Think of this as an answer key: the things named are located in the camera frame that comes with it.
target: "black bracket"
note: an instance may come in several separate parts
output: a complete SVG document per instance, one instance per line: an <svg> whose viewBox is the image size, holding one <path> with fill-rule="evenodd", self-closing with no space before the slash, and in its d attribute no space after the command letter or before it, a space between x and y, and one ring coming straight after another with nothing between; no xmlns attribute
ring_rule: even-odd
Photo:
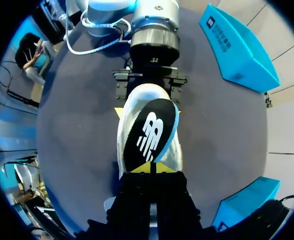
<svg viewBox="0 0 294 240"><path fill-rule="evenodd" d="M112 72L116 83L116 99L121 101L124 105L128 93L127 87L130 78L144 78L155 77L169 80L170 84L170 98L176 104L180 105L182 96L182 86L188 82L187 75L183 72L179 72L175 67L166 66L146 66L141 73L134 73L130 69L121 69Z"/></svg>

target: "metal cylinder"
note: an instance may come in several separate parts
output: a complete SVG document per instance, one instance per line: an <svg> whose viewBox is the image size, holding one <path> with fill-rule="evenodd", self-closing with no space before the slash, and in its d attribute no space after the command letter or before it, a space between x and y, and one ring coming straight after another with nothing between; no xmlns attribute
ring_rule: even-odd
<svg viewBox="0 0 294 240"><path fill-rule="evenodd" d="M138 0L131 22L135 30L145 26L161 26L169 31L179 29L177 0Z"/></svg>

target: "robotic arm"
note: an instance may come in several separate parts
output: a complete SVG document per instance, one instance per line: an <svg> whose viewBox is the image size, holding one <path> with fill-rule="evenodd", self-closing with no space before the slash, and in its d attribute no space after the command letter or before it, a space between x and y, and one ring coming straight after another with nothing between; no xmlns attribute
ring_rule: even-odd
<svg viewBox="0 0 294 240"><path fill-rule="evenodd" d="M133 31L130 56L135 66L171 66L179 58L180 39L178 0L76 0L82 24L94 37L109 35L120 21L128 25L125 37ZM122 17L132 14L131 24ZM118 43L80 53L91 54Z"/></svg>

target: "white cable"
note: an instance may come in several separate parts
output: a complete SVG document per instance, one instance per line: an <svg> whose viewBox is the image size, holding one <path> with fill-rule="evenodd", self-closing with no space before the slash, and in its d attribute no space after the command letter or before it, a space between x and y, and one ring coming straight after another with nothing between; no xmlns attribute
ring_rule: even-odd
<svg viewBox="0 0 294 240"><path fill-rule="evenodd" d="M119 42L119 39L116 39L114 41L112 41L111 43L108 43L104 46L101 46L101 47L98 47L96 49L92 49L92 50L88 50L88 51L75 51L72 49L71 45L70 45L70 42L69 42L69 31L68 31L68 25L69 25L69 0L66 0L66 42L67 42L67 46L68 46L68 49L70 52L72 52L73 54L75 55L87 55L87 54L93 54L93 53L96 53L96 52L99 52L103 49L106 49L116 43ZM92 22L90 22L88 20L88 18L84 18L85 14L87 13L87 10L83 11L83 13L81 14L81 22L82 24L87 27L87 28L111 28L111 29L115 29L114 26L119 22L119 21L123 21L127 26L128 26L128 30L127 32L125 33L124 37L126 37L130 32L131 32L131 25L130 23L125 20L125 19L120 19L119 21L115 22L115 23L112 23L112 24L94 24Z"/></svg>

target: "black mount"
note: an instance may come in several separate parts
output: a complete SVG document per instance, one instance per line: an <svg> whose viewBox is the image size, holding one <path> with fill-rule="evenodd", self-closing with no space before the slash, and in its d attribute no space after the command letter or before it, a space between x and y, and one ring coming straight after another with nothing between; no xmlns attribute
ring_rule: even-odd
<svg viewBox="0 0 294 240"><path fill-rule="evenodd" d="M116 99L123 106L128 98L128 86L130 79L161 79L169 80L171 100L178 106L181 103L182 86L188 82L187 75L175 67L147 65L142 70L132 71L131 68L123 68L112 72L116 84Z"/></svg>

